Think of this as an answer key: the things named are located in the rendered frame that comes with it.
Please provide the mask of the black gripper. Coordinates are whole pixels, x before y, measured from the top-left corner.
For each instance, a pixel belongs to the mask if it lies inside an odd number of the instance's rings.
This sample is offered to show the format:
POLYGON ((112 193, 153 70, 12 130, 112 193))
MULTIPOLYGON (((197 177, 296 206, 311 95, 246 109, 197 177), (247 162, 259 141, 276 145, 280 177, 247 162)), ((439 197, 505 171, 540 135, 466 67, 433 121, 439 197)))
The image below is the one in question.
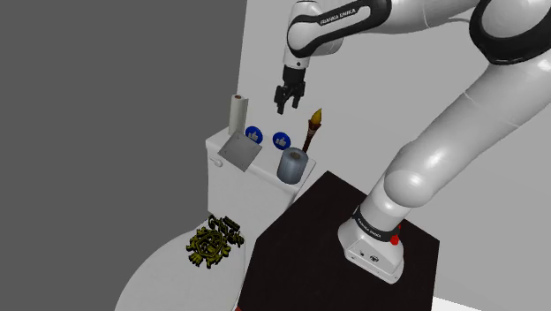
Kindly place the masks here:
POLYGON ((274 96, 278 114, 284 113, 284 106, 291 96, 293 97, 292 107, 298 108, 300 99, 305 95, 305 75, 305 69, 295 69, 287 65, 283 67, 283 85, 276 87, 274 96))

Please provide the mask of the brown torch with yellow flame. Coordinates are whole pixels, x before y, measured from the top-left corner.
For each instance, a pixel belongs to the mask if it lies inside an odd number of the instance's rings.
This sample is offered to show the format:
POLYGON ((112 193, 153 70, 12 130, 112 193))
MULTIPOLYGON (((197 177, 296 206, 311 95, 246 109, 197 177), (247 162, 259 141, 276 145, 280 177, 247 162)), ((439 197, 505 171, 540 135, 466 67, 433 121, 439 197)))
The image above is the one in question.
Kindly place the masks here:
POLYGON ((322 108, 317 109, 314 114, 308 119, 308 129, 306 133, 305 142, 303 144, 302 150, 306 153, 310 147, 311 141, 321 127, 321 116, 322 108))

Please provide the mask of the white paper towel roll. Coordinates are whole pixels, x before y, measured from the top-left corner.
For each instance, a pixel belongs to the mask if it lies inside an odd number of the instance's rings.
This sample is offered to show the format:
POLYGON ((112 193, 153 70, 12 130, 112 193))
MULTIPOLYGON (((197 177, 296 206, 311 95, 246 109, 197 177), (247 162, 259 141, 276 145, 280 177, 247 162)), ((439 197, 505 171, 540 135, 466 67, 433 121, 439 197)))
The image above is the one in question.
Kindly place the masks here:
POLYGON ((249 99, 242 95, 233 95, 231 97, 228 135, 243 133, 245 131, 248 102, 249 99))

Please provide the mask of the grey toilet paper roll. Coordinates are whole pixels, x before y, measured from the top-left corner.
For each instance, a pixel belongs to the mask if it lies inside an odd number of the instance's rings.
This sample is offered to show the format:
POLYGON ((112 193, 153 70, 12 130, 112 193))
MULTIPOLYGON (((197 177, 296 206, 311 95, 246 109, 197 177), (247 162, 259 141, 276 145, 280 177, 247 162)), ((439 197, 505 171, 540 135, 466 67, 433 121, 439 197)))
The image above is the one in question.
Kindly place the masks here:
POLYGON ((282 152, 276 176, 285 184, 295 185, 302 179, 308 160, 302 149, 286 148, 282 152))

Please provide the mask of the grey square plate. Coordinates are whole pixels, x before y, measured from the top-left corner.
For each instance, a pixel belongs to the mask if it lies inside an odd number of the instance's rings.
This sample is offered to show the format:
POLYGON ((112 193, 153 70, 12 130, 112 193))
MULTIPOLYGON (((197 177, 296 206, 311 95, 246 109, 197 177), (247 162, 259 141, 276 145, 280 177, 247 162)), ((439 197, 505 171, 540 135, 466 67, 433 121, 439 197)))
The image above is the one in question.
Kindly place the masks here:
POLYGON ((218 155, 241 171, 246 171, 262 146, 244 134, 234 132, 221 147, 218 155))

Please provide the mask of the white toilet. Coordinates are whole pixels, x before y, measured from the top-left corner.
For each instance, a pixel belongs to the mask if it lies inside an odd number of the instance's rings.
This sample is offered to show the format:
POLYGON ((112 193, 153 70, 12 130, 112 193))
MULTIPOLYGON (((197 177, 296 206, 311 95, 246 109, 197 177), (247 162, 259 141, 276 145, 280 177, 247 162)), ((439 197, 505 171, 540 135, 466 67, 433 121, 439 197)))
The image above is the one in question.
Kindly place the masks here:
POLYGON ((228 217, 240 227, 242 246, 212 266, 195 265, 187 250, 190 230, 152 253, 134 272, 114 311, 235 311, 256 239, 295 201, 303 184, 287 185, 277 176, 282 157, 270 139, 237 141, 249 157, 233 164, 219 154, 230 139, 223 129, 206 141, 208 213, 228 217))

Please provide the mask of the dark robot stand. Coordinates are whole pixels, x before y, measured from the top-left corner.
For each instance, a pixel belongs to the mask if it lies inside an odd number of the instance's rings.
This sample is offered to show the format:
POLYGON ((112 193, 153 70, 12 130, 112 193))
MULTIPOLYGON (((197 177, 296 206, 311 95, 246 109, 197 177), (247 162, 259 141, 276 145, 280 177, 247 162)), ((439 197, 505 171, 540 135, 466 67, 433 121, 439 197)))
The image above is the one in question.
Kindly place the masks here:
POLYGON ((346 259, 337 229, 365 197, 326 171, 257 238, 239 311, 432 311, 439 241, 416 225, 395 284, 346 259))

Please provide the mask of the yellow and black ornate emblem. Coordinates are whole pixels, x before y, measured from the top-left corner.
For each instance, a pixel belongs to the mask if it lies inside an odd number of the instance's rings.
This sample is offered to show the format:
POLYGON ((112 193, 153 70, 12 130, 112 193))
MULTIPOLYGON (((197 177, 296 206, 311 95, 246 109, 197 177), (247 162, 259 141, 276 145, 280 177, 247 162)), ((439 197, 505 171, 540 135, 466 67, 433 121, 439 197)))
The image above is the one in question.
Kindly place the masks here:
POLYGON ((205 262, 208 269, 219 264, 230 255, 233 246, 240 248, 245 244, 240 229, 241 226, 227 216, 210 215, 207 224, 196 229, 185 246, 190 253, 189 262, 196 267, 205 262))

